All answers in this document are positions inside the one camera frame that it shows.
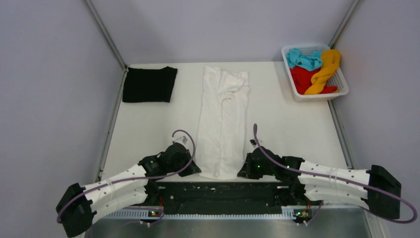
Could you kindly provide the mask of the white t shirt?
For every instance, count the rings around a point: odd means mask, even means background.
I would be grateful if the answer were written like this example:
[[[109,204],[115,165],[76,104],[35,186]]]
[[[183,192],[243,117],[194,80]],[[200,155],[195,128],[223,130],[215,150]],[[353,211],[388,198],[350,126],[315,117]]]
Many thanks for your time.
[[[249,74],[205,66],[195,163],[201,176],[237,177],[245,163]]]

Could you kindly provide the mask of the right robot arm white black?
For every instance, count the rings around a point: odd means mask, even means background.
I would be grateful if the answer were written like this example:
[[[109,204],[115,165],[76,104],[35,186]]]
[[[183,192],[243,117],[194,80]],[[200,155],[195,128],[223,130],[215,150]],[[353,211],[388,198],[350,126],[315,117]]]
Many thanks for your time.
[[[382,166],[372,165],[369,170],[338,169],[300,157],[280,157],[263,147],[247,154],[237,176],[247,179],[274,176],[288,185],[289,196],[296,204],[342,202],[386,219],[400,218],[401,183]]]

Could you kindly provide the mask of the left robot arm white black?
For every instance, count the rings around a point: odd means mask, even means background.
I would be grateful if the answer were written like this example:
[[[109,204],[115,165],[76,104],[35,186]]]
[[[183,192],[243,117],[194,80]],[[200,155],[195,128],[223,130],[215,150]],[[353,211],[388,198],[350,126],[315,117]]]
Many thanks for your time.
[[[147,186],[159,179],[200,173],[192,151],[173,142],[165,151],[146,156],[132,167],[106,180],[81,186],[70,185],[56,206],[57,223],[69,238],[86,232],[95,222],[121,208],[158,201],[157,189]]]

